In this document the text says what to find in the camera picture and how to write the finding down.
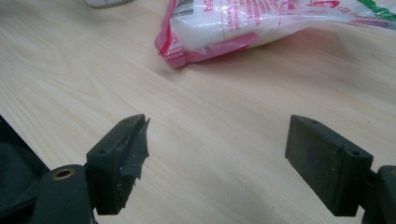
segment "screw hole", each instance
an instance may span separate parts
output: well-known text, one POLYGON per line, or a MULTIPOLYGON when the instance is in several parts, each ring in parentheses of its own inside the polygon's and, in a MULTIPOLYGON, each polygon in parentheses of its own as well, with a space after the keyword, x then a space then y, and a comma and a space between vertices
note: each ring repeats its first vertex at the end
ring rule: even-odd
POLYGON ((74 169, 63 169, 58 171, 52 178, 55 180, 66 179, 67 177, 73 175, 74 172, 74 169))

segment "packaged food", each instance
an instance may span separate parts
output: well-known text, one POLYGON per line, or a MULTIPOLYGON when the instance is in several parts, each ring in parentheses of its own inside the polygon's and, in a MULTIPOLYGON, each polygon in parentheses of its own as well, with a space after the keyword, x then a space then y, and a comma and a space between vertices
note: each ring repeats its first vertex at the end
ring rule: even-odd
POLYGON ((170 0, 155 45, 179 67, 277 40, 313 21, 396 29, 392 11, 372 0, 170 0))

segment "wooden table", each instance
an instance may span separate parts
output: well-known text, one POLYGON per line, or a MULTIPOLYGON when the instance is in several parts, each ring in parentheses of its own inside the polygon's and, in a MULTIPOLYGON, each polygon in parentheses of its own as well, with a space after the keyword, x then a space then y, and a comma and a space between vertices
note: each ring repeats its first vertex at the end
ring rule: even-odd
POLYGON ((285 159, 290 115, 396 163, 396 32, 321 23, 181 69, 153 42, 167 1, 0 3, 0 114, 50 168, 144 113, 150 157, 102 223, 360 223, 334 217, 285 159))

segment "light wood grain surface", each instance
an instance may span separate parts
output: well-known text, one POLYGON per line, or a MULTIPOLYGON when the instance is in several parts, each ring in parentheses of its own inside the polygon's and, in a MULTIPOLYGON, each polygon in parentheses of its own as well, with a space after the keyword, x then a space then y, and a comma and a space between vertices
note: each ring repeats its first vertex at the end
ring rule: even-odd
POLYGON ((150 157, 102 223, 360 223, 333 217, 284 158, 290 115, 395 164, 396 33, 320 23, 172 69, 153 42, 167 6, 0 2, 0 114, 50 167, 144 113, 150 157))

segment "pink and white plastic bag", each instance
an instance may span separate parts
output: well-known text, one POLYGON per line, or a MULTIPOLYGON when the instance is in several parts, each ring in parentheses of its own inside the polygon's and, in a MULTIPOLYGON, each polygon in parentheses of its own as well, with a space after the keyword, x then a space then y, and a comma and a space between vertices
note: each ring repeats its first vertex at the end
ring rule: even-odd
POLYGON ((340 21, 396 29, 396 7, 372 0, 170 0, 156 48, 173 67, 340 21))

